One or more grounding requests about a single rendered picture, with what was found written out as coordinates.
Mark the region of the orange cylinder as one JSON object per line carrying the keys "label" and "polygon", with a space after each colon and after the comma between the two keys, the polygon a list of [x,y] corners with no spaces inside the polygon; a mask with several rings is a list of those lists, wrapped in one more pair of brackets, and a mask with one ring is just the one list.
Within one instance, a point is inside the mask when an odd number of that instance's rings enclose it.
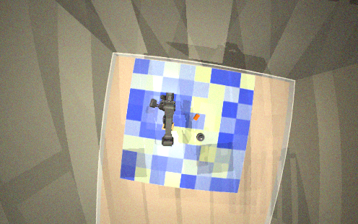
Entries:
{"label": "orange cylinder", "polygon": [[196,115],[193,117],[193,119],[196,120],[196,121],[197,121],[198,118],[199,118],[199,115],[198,115],[198,114],[196,114]]}

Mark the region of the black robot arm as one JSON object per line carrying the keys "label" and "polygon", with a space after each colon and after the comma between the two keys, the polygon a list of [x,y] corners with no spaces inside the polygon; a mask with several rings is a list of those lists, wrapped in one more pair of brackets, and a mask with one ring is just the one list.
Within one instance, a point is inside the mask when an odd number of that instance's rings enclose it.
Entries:
{"label": "black robot arm", "polygon": [[165,115],[162,117],[163,128],[165,129],[165,135],[162,137],[162,146],[172,146],[174,144],[174,138],[171,135],[175,112],[174,93],[166,92],[166,95],[161,95],[160,99],[160,103],[163,103],[162,109],[165,111]]}

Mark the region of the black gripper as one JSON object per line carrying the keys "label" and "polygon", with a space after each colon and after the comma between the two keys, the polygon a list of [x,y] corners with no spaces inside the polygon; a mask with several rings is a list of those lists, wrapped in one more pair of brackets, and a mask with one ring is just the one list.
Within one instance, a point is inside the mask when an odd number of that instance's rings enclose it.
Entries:
{"label": "black gripper", "polygon": [[163,111],[162,105],[163,105],[163,103],[157,104],[157,100],[155,100],[154,98],[152,98],[149,103],[149,107],[152,107],[152,108],[158,107],[158,109]]}

